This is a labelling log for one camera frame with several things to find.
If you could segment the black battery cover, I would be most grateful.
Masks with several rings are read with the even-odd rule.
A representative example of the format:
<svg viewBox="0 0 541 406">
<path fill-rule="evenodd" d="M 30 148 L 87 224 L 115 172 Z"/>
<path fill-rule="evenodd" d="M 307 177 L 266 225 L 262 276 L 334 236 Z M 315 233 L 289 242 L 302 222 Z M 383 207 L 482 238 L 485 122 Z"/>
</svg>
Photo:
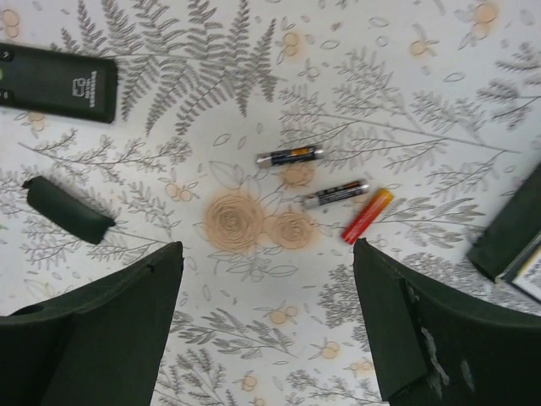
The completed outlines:
<svg viewBox="0 0 541 406">
<path fill-rule="evenodd" d="M 113 218 L 91 209 L 42 176 L 26 180 L 22 188 L 27 190 L 30 207 L 87 243 L 99 244 L 116 225 Z"/>
</svg>

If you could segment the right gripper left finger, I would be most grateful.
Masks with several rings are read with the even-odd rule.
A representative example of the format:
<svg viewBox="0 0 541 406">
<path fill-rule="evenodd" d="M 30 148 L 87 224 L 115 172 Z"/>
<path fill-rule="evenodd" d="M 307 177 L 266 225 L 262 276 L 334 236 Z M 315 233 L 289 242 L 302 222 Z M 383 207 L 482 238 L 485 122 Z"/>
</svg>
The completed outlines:
<svg viewBox="0 0 541 406">
<path fill-rule="evenodd" d="M 3 405 L 148 405 L 183 275 L 183 246 L 1 319 Z"/>
</svg>

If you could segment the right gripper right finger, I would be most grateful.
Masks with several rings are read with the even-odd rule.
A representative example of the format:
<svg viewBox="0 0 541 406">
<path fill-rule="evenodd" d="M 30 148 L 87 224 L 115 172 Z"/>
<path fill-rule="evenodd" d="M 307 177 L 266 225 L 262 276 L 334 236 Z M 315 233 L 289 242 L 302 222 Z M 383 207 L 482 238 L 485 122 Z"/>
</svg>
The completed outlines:
<svg viewBox="0 0 541 406">
<path fill-rule="evenodd" d="M 538 405 L 540 318 L 416 272 L 366 240 L 353 273 L 390 405 Z"/>
</svg>

